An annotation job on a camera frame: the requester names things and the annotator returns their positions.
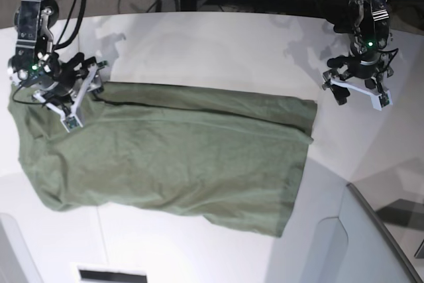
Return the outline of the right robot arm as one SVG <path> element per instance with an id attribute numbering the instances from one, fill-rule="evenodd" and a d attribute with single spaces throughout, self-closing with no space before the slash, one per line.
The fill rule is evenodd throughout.
<path id="1" fill-rule="evenodd" d="M 80 1 L 75 28 L 69 39 L 62 40 L 55 39 L 51 31 L 60 14 L 56 0 L 21 0 L 14 18 L 17 41 L 15 54 L 9 59 L 9 77 L 17 92 L 33 89 L 40 96 L 25 100 L 13 97 L 15 103 L 51 103 L 67 111 L 78 97 L 103 91 L 99 70 L 106 66 L 105 62 L 86 58 L 82 52 L 67 62 L 59 58 L 59 50 L 68 47 L 80 31 L 87 0 Z"/>

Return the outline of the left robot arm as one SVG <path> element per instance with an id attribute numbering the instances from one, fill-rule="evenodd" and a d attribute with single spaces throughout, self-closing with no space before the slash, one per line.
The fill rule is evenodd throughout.
<path id="1" fill-rule="evenodd" d="M 370 97 L 374 109 L 391 105 L 392 97 L 384 79 L 393 76 L 391 63 L 399 50 L 386 47 L 392 39 L 388 0 L 345 0 L 346 25 L 334 30 L 347 34 L 350 51 L 327 60 L 323 89 L 331 90 L 339 105 L 347 103 L 352 90 Z"/>

